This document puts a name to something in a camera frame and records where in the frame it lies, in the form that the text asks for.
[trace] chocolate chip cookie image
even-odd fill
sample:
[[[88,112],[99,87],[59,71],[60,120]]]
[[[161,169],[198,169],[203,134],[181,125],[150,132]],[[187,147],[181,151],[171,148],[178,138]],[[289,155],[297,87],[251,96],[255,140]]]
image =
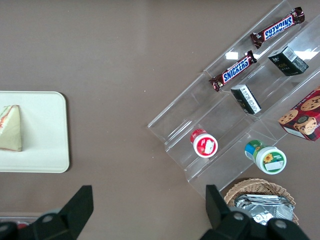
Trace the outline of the chocolate chip cookie image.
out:
[[[302,116],[296,121],[293,127],[302,134],[310,135],[317,127],[317,120],[315,117]]]
[[[288,111],[285,115],[283,115],[279,120],[278,122],[280,124],[286,124],[290,121],[292,121],[298,114],[298,110],[290,110]]]
[[[301,110],[310,111],[318,107],[320,107],[320,96],[315,96],[307,100],[304,104],[302,104]]]

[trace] candy bar wrapper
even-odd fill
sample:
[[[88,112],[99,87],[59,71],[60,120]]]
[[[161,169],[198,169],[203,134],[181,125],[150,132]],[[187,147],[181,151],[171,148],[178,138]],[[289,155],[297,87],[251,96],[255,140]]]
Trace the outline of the candy bar wrapper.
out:
[[[234,201],[237,208],[247,210],[254,221],[267,225],[272,218],[292,221],[294,206],[284,196],[243,194]]]
[[[219,90],[227,84],[231,79],[234,79],[252,64],[256,63],[257,60],[254,58],[252,51],[248,51],[246,56],[239,59],[235,64],[225,70],[222,74],[215,76],[214,78],[210,79],[209,82],[213,86],[214,90],[219,92]]]
[[[264,43],[264,41],[267,41],[268,39],[274,37],[278,33],[281,33],[294,25],[301,24],[304,21],[305,14],[302,11],[302,8],[296,7],[285,18],[281,19],[280,21],[277,21],[276,23],[268,26],[266,29],[258,33],[252,33],[250,37],[255,47],[259,49],[261,45]]]

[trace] silver foil packet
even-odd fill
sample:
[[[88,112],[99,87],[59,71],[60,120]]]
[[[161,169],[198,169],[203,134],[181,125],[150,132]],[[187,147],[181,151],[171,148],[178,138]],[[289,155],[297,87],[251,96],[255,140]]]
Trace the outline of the silver foil packet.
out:
[[[234,203],[237,208],[247,210],[262,225],[267,225],[272,218],[292,221],[294,216],[295,207],[284,196],[243,194]]]

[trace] clear acrylic display stand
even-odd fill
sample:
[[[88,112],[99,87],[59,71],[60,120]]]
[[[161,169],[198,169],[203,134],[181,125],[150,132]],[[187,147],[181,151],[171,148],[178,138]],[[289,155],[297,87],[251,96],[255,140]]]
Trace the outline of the clear acrylic display stand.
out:
[[[278,4],[148,124],[163,142],[168,155],[184,169],[187,181],[203,197],[206,185],[215,184],[222,190],[253,164],[244,154],[249,141],[258,139],[274,146],[284,137],[286,132],[278,124],[278,119],[312,91],[312,84],[305,87],[307,82],[317,85],[315,79],[320,78],[320,74],[315,59],[318,59],[320,49],[320,16],[311,23],[305,21],[290,27],[264,42],[259,49],[250,39],[251,33],[284,18],[292,9],[286,0]],[[271,51],[286,45],[309,65],[304,74],[285,76],[268,59]],[[209,80],[232,66],[249,50],[258,62],[216,92]],[[261,105],[259,113],[247,114],[239,106],[230,92],[230,88],[237,84],[247,84]],[[191,133],[200,128],[218,141],[218,152],[210,158],[199,157],[190,143]]]

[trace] wicker basket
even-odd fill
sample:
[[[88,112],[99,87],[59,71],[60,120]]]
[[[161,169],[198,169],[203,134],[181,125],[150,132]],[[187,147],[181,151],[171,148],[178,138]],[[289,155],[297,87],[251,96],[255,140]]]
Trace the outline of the wicker basket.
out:
[[[286,197],[295,206],[294,198],[285,188],[263,179],[251,178],[234,185],[225,195],[224,200],[229,207],[235,206],[235,199],[241,194],[277,195]],[[292,221],[299,225],[297,216],[293,213]]]

